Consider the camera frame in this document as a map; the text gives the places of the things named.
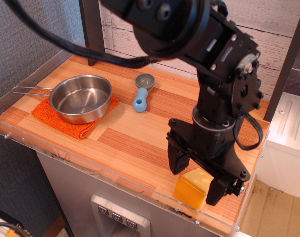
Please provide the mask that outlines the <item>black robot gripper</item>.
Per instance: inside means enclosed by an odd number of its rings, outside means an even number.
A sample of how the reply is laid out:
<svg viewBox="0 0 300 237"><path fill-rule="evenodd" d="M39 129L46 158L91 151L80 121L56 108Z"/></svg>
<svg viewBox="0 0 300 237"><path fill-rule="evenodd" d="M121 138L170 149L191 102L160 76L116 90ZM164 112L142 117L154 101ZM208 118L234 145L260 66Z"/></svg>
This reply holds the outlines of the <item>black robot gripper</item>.
<svg viewBox="0 0 300 237"><path fill-rule="evenodd" d="M177 175L195 161L214 179L206 198L208 205L216 205L227 194L240 195L250 179L250 173L235 151L234 128L240 130L243 119L230 121L228 127L205 123L202 127L178 119L168 122L167 134L169 167Z"/></svg>

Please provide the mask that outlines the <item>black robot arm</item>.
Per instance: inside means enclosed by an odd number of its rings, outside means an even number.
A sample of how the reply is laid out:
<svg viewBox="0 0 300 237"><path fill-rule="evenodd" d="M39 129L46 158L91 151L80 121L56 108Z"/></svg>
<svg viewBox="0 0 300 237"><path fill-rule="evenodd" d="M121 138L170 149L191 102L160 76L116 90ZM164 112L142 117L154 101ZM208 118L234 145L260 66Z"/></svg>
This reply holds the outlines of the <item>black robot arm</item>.
<svg viewBox="0 0 300 237"><path fill-rule="evenodd" d="M261 126L250 115L263 98L257 44L227 20L223 4L217 9L213 4L211 0L102 1L133 26L140 48L151 59L178 58L196 67L200 91L193 122L169 121L168 157L174 174L193 160L213 176L208 205L228 194L239 195L250 179L234 148L256 147L240 143L242 123L248 121L263 139Z"/></svg>

